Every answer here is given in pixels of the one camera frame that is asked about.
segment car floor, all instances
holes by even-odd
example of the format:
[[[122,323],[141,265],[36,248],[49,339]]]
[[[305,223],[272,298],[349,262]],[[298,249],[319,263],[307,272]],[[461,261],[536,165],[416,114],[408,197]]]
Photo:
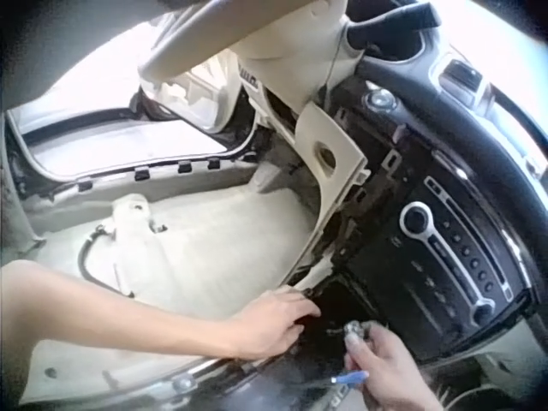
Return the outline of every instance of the car floor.
[[[289,188],[260,194],[248,185],[151,204],[131,194],[114,202],[112,220],[116,240],[96,241],[88,271],[114,287],[124,284],[137,301],[208,319],[226,318],[275,288],[315,224]],[[80,277],[77,254],[99,223],[46,234],[34,259]],[[167,230],[154,233],[151,225]],[[122,389],[193,360],[199,359],[45,341],[33,353],[22,402]]]

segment human hand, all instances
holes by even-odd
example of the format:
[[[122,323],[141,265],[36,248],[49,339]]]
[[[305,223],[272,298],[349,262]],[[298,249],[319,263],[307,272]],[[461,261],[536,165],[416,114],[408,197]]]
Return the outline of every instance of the human hand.
[[[304,330],[295,321],[307,315],[320,311],[300,292],[290,286],[267,291],[225,322],[232,356],[258,360],[284,353]]]
[[[349,370],[369,372],[365,394],[371,395],[381,407],[406,411],[443,410],[396,334],[372,323],[366,341],[350,334],[345,343],[348,350],[345,366]]]

